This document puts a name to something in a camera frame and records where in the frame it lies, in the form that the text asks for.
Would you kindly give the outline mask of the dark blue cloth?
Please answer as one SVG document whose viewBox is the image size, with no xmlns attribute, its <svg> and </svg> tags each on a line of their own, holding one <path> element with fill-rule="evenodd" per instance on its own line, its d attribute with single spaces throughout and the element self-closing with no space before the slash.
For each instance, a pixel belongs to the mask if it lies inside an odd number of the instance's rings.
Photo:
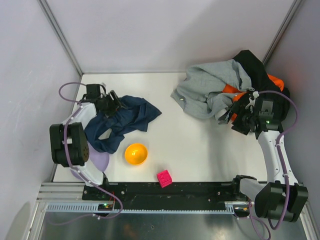
<svg viewBox="0 0 320 240">
<path fill-rule="evenodd" d="M 114 116 L 98 113 L 84 129 L 87 141 L 98 152 L 114 154 L 125 134 L 148 131 L 148 125 L 162 112 L 141 97 L 125 95 L 120 100 L 127 109 L 118 109 Z"/>
</svg>

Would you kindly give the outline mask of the grey cloth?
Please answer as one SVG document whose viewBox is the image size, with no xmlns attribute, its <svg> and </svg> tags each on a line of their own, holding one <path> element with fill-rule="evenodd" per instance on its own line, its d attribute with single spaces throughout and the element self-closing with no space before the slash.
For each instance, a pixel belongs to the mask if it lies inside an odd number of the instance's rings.
<svg viewBox="0 0 320 240">
<path fill-rule="evenodd" d="M 181 81 L 171 93 L 171 97 L 182 110 L 198 119 L 216 120 L 232 105 L 231 94 L 222 93 L 220 87 L 225 84 L 217 74 L 245 70 L 235 60 L 202 63 L 190 66 L 186 70 L 186 79 Z"/>
</svg>

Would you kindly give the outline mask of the black cloth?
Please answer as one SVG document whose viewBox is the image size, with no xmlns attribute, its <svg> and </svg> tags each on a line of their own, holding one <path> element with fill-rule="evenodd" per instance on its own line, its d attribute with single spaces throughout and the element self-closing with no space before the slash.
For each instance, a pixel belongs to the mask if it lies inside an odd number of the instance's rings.
<svg viewBox="0 0 320 240">
<path fill-rule="evenodd" d="M 277 91 L 287 97 L 290 96 L 288 88 L 282 79 L 268 74 L 263 63 L 250 51 L 242 50 L 233 59 L 238 62 L 251 79 L 251 87 L 260 91 Z M 280 108 L 280 120 L 283 121 L 287 117 L 290 109 L 288 100 L 274 93 L 266 93 L 265 97 L 273 97 L 277 106 Z"/>
</svg>

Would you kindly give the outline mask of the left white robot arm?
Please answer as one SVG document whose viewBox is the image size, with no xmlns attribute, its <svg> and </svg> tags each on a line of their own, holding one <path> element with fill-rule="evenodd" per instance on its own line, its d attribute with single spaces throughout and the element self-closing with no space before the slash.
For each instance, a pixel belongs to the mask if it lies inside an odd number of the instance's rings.
<svg viewBox="0 0 320 240">
<path fill-rule="evenodd" d="M 63 84 L 59 96 L 75 106 L 74 112 L 62 123 L 49 127 L 51 157 L 55 164 L 69 169 L 89 187 L 101 186 L 107 182 L 104 172 L 99 170 L 90 159 L 90 147 L 85 134 L 89 122 L 102 113 L 112 117 L 120 109 L 126 108 L 114 90 L 107 91 L 103 84 L 83 84 L 85 94 L 80 100 L 63 96 L 62 89 L 76 82 Z"/>
</svg>

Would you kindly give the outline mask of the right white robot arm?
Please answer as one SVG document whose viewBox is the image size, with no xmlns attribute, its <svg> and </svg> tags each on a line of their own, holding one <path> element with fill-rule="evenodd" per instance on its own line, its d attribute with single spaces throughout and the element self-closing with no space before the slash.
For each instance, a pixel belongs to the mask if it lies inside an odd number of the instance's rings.
<svg viewBox="0 0 320 240">
<path fill-rule="evenodd" d="M 232 183 L 236 193 L 254 202 L 259 218 L 279 222 L 296 222 L 309 193 L 294 176 L 285 150 L 282 108 L 275 100 L 249 98 L 248 104 L 235 101 L 218 121 L 232 122 L 232 130 L 254 133 L 263 153 L 267 172 L 266 184 L 253 176 L 237 175 Z"/>
</svg>

